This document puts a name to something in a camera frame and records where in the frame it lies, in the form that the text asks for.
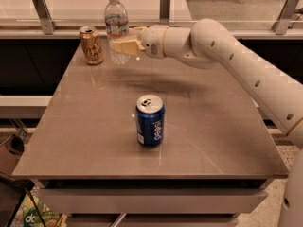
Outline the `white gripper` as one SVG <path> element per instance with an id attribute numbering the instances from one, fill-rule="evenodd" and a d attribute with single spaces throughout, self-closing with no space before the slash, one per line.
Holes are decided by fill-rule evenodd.
<path id="1" fill-rule="evenodd" d="M 139 55 L 141 51 L 151 58 L 163 59 L 164 39 L 168 26 L 154 25 L 150 27 L 136 26 L 129 29 L 129 34 L 132 36 L 141 36 L 141 41 L 138 39 L 113 39 L 110 45 L 117 53 Z"/>

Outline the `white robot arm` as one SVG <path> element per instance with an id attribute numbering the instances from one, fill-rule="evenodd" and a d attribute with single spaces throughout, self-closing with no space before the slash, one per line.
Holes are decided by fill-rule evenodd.
<path id="1" fill-rule="evenodd" d="M 117 53 L 174 58 L 199 69 L 222 65 L 299 149 L 284 191 L 278 227 L 303 225 L 303 84 L 240 43 L 222 24 L 140 26 L 110 41 Z"/>

